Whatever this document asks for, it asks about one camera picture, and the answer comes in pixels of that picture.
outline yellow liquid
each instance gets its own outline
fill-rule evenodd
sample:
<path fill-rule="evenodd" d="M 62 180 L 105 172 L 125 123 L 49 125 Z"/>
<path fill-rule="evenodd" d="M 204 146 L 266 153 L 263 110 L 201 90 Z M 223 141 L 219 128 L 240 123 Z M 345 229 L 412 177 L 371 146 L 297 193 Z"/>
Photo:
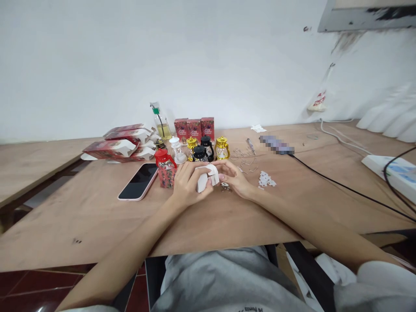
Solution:
<path fill-rule="evenodd" d="M 169 127 L 167 124 L 157 125 L 157 131 L 159 132 L 159 135 L 162 137 L 162 140 L 169 140 L 172 138 L 172 134 L 170 133 Z"/>

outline gold lantern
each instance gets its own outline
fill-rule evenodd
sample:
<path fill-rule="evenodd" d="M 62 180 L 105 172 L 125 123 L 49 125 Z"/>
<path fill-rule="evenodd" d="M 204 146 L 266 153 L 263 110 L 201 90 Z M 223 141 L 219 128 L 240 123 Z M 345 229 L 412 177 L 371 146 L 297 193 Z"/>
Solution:
<path fill-rule="evenodd" d="M 217 159 L 230 158 L 230 150 L 228 149 L 227 138 L 219 137 L 215 144 L 215 151 L 217 152 Z"/>
<path fill-rule="evenodd" d="M 188 156 L 188 161 L 194 161 L 194 147 L 197 144 L 197 140 L 196 138 L 190 137 L 189 139 L 186 140 L 186 142 L 188 143 L 188 149 L 186 151 L 186 155 Z"/>

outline black cable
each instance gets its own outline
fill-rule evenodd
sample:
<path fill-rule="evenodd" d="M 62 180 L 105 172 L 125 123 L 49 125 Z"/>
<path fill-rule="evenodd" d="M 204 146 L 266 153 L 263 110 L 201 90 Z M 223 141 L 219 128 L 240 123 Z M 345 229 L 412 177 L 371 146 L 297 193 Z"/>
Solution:
<path fill-rule="evenodd" d="M 405 154 L 407 154 L 408 152 L 411 152 L 411 151 L 413 151 L 413 150 L 415 150 L 416 149 L 416 146 L 415 147 L 413 147 L 413 148 L 411 148 L 411 149 L 408 149 L 407 151 L 405 151 L 405 152 L 403 152 L 403 153 L 401 153 L 399 156 L 396 156 L 396 157 L 394 157 L 391 161 L 389 161 L 385 166 L 384 166 L 384 169 L 383 169 L 383 176 L 384 176 L 384 180 L 386 180 L 386 183 L 387 183 L 387 185 L 389 186 L 389 188 L 390 188 L 390 190 L 407 206 L 407 207 L 409 207 L 415 214 L 416 214 L 416 210 L 411 206 L 411 205 L 409 205 L 405 200 L 404 200 L 404 198 L 403 197 L 401 197 L 400 195 L 399 195 L 399 193 L 397 193 L 396 192 L 396 189 L 394 188 L 394 187 L 392 187 L 391 186 L 391 184 L 390 184 L 390 181 L 389 181 L 389 179 L 388 179 L 388 177 L 387 177 L 387 167 L 393 162 L 393 161 L 395 161 L 397 158 L 399 158 L 399 157 L 401 157 L 401 156 L 403 156 L 403 155 L 405 155 Z"/>
<path fill-rule="evenodd" d="M 393 210 L 394 212 L 397 212 L 398 214 L 400 214 L 400 215 L 402 215 L 402 216 L 404 216 L 404 217 L 406 217 L 406 218 L 408 218 L 408 219 L 410 219 L 410 220 L 412 220 L 413 222 L 415 222 L 415 223 L 416 223 L 416 219 L 414 219 L 414 218 L 412 218 L 412 217 L 410 217 L 410 216 L 408 216 L 408 215 L 406 215 L 406 214 L 404 214 L 404 213 L 402 213 L 402 212 L 400 212 L 400 211 L 398 211 L 398 210 L 394 209 L 393 207 L 390 207 L 390 206 L 388 206 L 388 205 L 386 205 L 386 204 L 383 204 L 382 202 L 380 202 L 380 201 L 378 201 L 378 200 L 376 200 L 376 199 L 374 199 L 374 198 L 371 198 L 371 197 L 369 197 L 369 196 L 367 196 L 367 195 L 361 194 L 360 192 L 357 192 L 357 191 L 353 190 L 352 188 L 349 188 L 348 186 L 345 186 L 344 184 L 341 184 L 341 183 L 339 183 L 339 182 L 337 182 L 337 181 L 335 181 L 335 180 L 332 180 L 331 178 L 328 178 L 327 176 L 325 176 L 325 175 L 323 175 L 323 174 L 319 173 L 318 171 L 316 171 L 316 170 L 312 169 L 311 167 L 309 167 L 308 165 L 306 165 L 303 161 L 301 161 L 301 160 L 300 160 L 299 158 L 297 158 L 295 155 L 291 155 L 291 154 L 289 154 L 289 156 L 290 156 L 290 157 L 293 157 L 293 158 L 294 158 L 294 159 L 296 159 L 298 162 L 300 162 L 302 165 L 304 165 L 306 168 L 308 168 L 308 169 L 312 170 L 313 172 L 315 172 L 316 174 L 320 175 L 321 177 L 323 177 L 323 178 L 325 178 L 325 179 L 327 179 L 327 180 L 329 180 L 329 181 L 331 181 L 331 182 L 334 182 L 334 183 L 336 183 L 336 184 L 338 184 L 338 185 L 340 185 L 340 186 L 342 186 L 342 187 L 346 188 L 347 190 L 350 190 L 351 192 L 354 192 L 355 194 L 358 194 L 358 195 L 363 196 L 363 197 L 365 197 L 365 198 L 367 198 L 367 199 L 370 199 L 371 201 L 374 201 L 374 202 L 378 203 L 379 205 L 382 205 L 382 206 L 384 206 L 384 207 L 386 207 L 386 208 L 389 208 L 390 210 Z"/>
<path fill-rule="evenodd" d="M 163 131 L 163 122 L 162 122 L 162 119 L 160 119 L 159 114 L 157 114 L 157 117 L 159 117 L 159 120 L 160 120 L 160 126 L 162 127 L 162 135 L 163 135 L 163 137 L 165 137 L 165 132 Z"/>

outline power strip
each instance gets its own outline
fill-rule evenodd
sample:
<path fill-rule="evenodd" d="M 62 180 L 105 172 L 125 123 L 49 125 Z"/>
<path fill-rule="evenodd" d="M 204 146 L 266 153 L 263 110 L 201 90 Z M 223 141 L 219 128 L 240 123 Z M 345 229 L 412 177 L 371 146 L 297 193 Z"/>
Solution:
<path fill-rule="evenodd" d="M 394 157 L 368 155 L 361 162 L 384 180 L 383 169 Z M 386 174 L 392 187 L 416 204 L 416 166 L 398 158 L 387 167 Z"/>

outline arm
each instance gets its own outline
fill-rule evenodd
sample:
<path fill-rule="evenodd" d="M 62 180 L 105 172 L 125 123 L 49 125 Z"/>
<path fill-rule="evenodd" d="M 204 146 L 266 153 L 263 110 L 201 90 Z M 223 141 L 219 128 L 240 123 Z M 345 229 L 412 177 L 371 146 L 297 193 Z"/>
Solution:
<path fill-rule="evenodd" d="M 219 160 L 213 164 L 225 173 L 219 175 L 220 180 L 231 185 L 238 195 L 265 208 L 312 245 L 353 272 L 357 273 L 362 264 L 372 260 L 401 266 L 380 248 L 331 218 L 290 205 L 287 201 L 251 185 L 231 162 Z"/>
<path fill-rule="evenodd" d="M 198 194 L 195 190 L 199 176 L 210 171 L 206 168 L 195 168 L 205 165 L 207 163 L 204 162 L 186 162 L 180 165 L 175 175 L 173 195 L 153 216 L 98 262 L 71 290 L 57 311 L 111 304 L 142 265 L 166 228 L 188 206 L 199 202 L 212 192 L 210 179 L 202 193 Z"/>

